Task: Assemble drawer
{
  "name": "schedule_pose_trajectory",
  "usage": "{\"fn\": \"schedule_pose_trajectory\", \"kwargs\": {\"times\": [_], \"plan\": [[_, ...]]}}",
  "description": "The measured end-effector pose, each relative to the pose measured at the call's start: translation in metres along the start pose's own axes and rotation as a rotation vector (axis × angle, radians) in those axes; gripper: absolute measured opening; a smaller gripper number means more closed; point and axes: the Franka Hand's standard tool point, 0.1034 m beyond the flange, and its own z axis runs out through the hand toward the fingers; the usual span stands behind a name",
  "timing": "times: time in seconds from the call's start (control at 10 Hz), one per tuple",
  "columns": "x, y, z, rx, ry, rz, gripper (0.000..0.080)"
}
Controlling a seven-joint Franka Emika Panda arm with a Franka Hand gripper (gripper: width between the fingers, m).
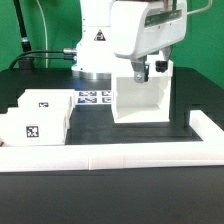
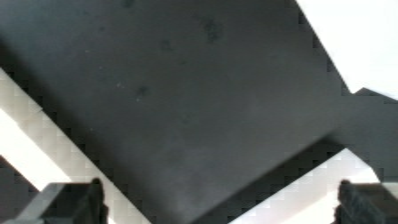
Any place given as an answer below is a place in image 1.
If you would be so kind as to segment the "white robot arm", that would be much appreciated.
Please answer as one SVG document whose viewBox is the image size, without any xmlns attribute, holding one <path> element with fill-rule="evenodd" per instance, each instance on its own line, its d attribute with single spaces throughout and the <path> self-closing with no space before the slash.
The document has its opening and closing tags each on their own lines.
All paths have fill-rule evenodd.
<svg viewBox="0 0 224 224">
<path fill-rule="evenodd" d="M 169 72 L 171 46 L 186 34 L 187 0 L 80 0 L 80 6 L 74 76 L 109 79 L 118 69 L 146 82 Z"/>
</svg>

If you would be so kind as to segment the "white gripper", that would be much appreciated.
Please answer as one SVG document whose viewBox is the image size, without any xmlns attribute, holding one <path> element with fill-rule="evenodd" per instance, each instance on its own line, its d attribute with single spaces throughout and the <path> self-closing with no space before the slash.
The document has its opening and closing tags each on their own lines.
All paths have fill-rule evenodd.
<svg viewBox="0 0 224 224">
<path fill-rule="evenodd" d="M 143 56 L 159 50 L 156 71 L 164 73 L 172 52 L 170 45 L 184 39 L 186 23 L 186 0 L 177 0 L 175 6 L 170 2 L 167 11 L 162 0 L 116 1 L 111 9 L 112 51 L 119 58 L 134 59 L 134 80 L 147 82 L 149 66 Z"/>
</svg>

